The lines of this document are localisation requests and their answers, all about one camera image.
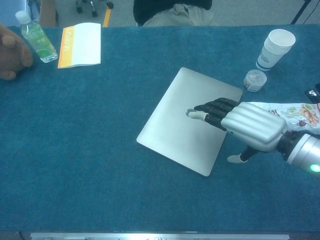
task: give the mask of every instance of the robotic hand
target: robotic hand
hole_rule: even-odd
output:
[[[278,150],[287,163],[320,177],[320,140],[303,132],[288,131],[283,118],[262,108],[218,98],[189,109],[186,114],[227,131],[248,145],[243,153],[229,156],[229,162],[245,163],[258,152]]]

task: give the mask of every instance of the silver laptop lid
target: silver laptop lid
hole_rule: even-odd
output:
[[[218,98],[239,101],[242,90],[181,68],[137,137],[137,142],[163,156],[209,176],[226,133],[187,117],[192,109]]]

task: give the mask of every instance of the green led light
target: green led light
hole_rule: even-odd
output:
[[[320,166],[318,164],[312,164],[310,169],[316,173],[320,173]]]

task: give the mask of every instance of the stuffed animal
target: stuffed animal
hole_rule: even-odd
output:
[[[30,67],[34,59],[26,43],[13,31],[0,24],[0,78],[13,80]]]

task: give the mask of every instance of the book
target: book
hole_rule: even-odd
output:
[[[85,22],[62,32],[58,69],[101,63],[101,24]]]

